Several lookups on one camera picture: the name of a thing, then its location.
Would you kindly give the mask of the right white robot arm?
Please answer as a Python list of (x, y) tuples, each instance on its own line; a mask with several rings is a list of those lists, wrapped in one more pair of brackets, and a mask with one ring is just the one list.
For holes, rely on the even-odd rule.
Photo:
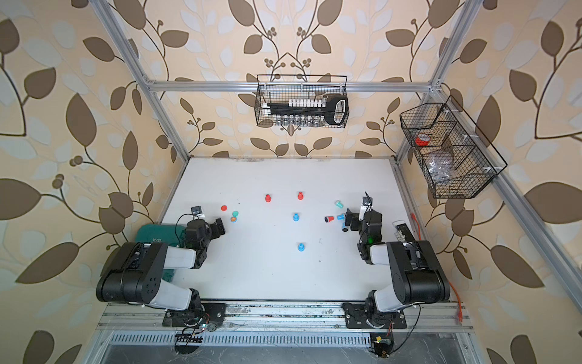
[(403, 220), (393, 222), (396, 240), (382, 241), (383, 215), (370, 206), (359, 213), (347, 210), (344, 231), (359, 235), (356, 247), (368, 265), (389, 268), (388, 285), (371, 291), (365, 300), (368, 317), (388, 314), (415, 304), (445, 302), (450, 298), (450, 284), (428, 241), (415, 239)]

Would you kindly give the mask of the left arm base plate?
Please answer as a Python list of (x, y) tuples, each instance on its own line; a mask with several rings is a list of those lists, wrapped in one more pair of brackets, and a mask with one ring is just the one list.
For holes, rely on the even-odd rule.
[(162, 321), (163, 327), (205, 329), (215, 331), (222, 326), (227, 305), (225, 303), (201, 303), (194, 309), (168, 310)]

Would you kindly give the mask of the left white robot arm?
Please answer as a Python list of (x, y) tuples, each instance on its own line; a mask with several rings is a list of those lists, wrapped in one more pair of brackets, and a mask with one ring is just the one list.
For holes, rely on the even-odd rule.
[(125, 243), (104, 268), (95, 295), (104, 303), (134, 303), (202, 315), (206, 310), (199, 292), (165, 281), (164, 271), (201, 268), (210, 242), (225, 234), (220, 218), (211, 224), (194, 218), (184, 229), (180, 247), (163, 242)]

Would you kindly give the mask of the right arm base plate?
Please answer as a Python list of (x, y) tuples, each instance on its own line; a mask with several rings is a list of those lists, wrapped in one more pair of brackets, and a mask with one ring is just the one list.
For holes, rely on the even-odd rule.
[(366, 303), (343, 303), (346, 327), (348, 329), (406, 329), (403, 312), (379, 312)]

